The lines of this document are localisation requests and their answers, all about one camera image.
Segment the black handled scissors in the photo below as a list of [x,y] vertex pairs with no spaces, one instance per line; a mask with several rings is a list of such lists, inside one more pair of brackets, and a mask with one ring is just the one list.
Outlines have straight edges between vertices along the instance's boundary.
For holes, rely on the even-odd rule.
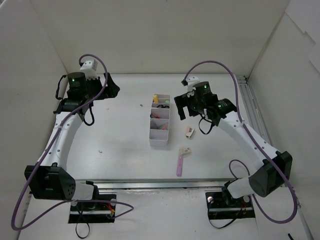
[[156,106],[158,109],[169,109],[170,106],[167,104],[159,104]]

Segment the yellow highlighter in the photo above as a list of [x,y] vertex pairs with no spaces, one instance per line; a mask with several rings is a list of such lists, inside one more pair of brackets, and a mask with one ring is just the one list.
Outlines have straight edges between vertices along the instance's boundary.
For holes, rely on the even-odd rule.
[[159,97],[157,94],[153,95],[153,103],[159,103]]

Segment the red pen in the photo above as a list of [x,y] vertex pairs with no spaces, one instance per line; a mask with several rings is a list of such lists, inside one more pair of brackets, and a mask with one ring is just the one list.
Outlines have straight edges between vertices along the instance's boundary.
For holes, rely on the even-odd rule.
[[151,118],[151,119],[161,119],[160,116],[155,115],[155,114],[153,114],[153,113],[150,114],[150,118]]

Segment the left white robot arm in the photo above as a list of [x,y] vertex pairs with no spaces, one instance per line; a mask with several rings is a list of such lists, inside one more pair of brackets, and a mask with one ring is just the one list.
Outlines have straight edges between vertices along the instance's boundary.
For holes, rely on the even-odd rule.
[[66,98],[60,98],[55,126],[43,156],[35,165],[28,165],[24,175],[36,199],[77,201],[89,210],[100,204],[99,191],[93,182],[77,183],[67,172],[67,161],[77,130],[92,111],[94,101],[115,98],[120,88],[109,73],[105,73],[106,86],[99,77],[88,79],[83,72],[67,75],[69,89]]

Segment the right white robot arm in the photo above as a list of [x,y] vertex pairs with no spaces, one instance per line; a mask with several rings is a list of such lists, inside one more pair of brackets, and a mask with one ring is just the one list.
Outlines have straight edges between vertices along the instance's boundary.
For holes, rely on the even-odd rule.
[[266,197],[290,178],[293,158],[287,152],[280,152],[245,124],[238,116],[236,106],[227,98],[219,99],[211,92],[207,81],[197,83],[192,91],[176,96],[174,102],[181,120],[189,116],[201,116],[212,127],[225,131],[247,154],[256,171],[248,177],[226,185],[221,200],[233,206],[245,195],[257,194]]

